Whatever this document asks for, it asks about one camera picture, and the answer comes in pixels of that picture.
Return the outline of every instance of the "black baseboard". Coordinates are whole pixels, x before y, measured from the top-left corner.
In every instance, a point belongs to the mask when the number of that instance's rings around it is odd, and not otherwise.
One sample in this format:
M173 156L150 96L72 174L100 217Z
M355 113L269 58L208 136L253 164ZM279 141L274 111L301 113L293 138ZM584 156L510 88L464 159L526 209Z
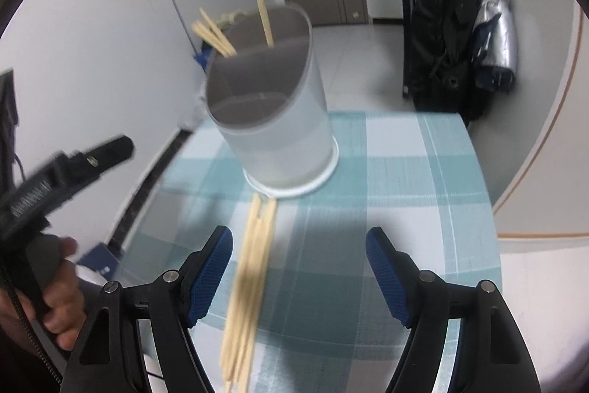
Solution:
M155 187L155 184L157 184L162 173L164 173L167 166L174 159L191 134L192 132L185 130L178 132L176 137L172 139L168 147L163 151L160 158L158 158L151 171L145 176L140 187L135 192L135 195L133 195L133 198L129 202L125 213L121 216L119 224L117 224L117 227L114 229L113 235L108 242L108 250L110 250L118 259L120 259L123 254L123 242L125 242L125 239L133 227L137 215L139 215L139 212L145 205L149 194Z
M390 26L402 26L403 19L397 19L394 17L373 17L373 24L388 24Z

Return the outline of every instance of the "checkered tablecloth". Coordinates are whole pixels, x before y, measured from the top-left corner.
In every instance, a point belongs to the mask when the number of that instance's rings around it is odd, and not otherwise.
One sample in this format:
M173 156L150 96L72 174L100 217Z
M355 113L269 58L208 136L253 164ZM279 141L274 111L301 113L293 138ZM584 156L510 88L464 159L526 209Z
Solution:
M501 284L497 237L481 169L457 115L332 113L340 160L307 196L279 202L250 392L385 391L407 338L364 253L381 226L417 266L447 281ZM119 278L153 281L204 245L219 224L234 251L208 315L192 330L217 392L225 314L252 189L210 121L164 174L128 244ZM437 379L446 391L458 322Z

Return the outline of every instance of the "human hand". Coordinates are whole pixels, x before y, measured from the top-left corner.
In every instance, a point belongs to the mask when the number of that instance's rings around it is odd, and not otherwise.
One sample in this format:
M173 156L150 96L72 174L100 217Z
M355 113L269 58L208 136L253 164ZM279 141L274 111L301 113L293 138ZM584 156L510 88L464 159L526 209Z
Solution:
M47 330L57 335L57 344L63 350L70 351L86 320L86 315L84 296L78 289L80 280L75 274L75 266L66 260L78 250L78 243L70 237L63 238L60 250L61 264L51 283L43 290L43 299L51 311L43 317L42 322ZM31 321L35 318L31 301L21 292L17 294L27 318ZM0 326L20 347L34 351L4 290L0 290Z

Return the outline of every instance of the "orange trim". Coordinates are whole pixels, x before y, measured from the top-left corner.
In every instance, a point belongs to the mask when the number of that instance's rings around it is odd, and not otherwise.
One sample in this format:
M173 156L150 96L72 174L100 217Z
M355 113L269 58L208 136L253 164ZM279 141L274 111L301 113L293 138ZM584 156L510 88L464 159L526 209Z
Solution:
M497 237L500 239L585 239L589 238L589 233L498 233Z
M505 196L505 198L503 199L503 201L499 205L493 207L493 214L494 215L497 212L499 212L499 209L501 207L503 207L503 205L505 205L505 202L507 202L509 200L509 197L511 197L511 194L519 186L519 184L521 183L521 181L523 180L523 178L528 173L529 169L532 167L532 165L535 162L535 160L538 158L538 155L540 154L540 151L542 150L542 147L544 147L544 144L546 144L546 141L549 138L550 132L552 132L552 129L554 128L554 124L556 123L556 120L558 119L558 116L560 115L560 111L562 110L562 106L564 105L564 101L567 98L568 89L571 87L572 78L573 78L573 76L575 74L575 70L576 70L576 62L578 61L579 51L581 50L581 36L582 36L582 33L583 33L583 17L584 16L585 16L585 14L583 12L581 12L581 17L579 19L579 30L578 30L578 33L576 34L575 54L574 54L574 56L572 58L571 74L568 77L567 84L566 84L566 86L564 88L564 93L562 94L562 98L560 99L560 103L558 105L558 108L556 110L556 113L554 114L554 117L553 117L552 121L550 122L550 126L549 126L548 130L546 131L546 134L544 135L544 138L542 139L542 142L540 143L540 146L536 150L536 153L532 157L532 160L529 162L529 164L527 165L527 167L525 168L525 170L521 174L521 177L518 179L518 181L515 183L515 185L511 188L511 190Z

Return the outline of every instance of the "tablecloth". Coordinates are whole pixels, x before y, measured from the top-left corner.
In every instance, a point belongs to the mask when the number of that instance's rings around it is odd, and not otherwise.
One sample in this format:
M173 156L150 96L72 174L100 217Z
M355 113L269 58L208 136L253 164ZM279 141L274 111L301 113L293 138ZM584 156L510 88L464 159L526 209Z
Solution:
M340 160L312 194L279 202L250 392L385 391L407 338L364 253L375 225L421 269L447 281L501 284L493 214L457 115L331 113ZM225 312L252 189L210 121L166 170L118 272L153 281L227 225L234 251L208 315L191 331L217 392ZM435 389L449 383L458 320L448 329Z

